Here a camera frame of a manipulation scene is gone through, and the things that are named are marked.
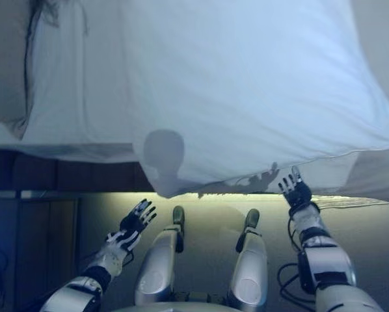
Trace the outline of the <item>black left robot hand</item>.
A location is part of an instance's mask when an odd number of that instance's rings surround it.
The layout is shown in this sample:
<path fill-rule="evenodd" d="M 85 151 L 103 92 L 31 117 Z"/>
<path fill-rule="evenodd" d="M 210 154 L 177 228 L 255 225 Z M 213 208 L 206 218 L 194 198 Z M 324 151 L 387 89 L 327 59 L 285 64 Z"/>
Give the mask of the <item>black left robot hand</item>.
<path fill-rule="evenodd" d="M 141 234 L 157 216 L 156 207 L 151 201 L 143 199 L 122 219 L 120 231 L 125 239 L 133 239 Z"/>

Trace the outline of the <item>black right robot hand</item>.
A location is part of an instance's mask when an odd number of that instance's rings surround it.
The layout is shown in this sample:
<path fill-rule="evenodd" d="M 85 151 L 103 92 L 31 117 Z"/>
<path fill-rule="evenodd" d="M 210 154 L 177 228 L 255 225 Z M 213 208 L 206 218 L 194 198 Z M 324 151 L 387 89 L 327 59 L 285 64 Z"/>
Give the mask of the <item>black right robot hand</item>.
<path fill-rule="evenodd" d="M 307 206 L 312 199 L 312 191 L 304 182 L 299 168 L 291 167 L 291 173 L 283 177 L 278 187 L 291 208 Z"/>

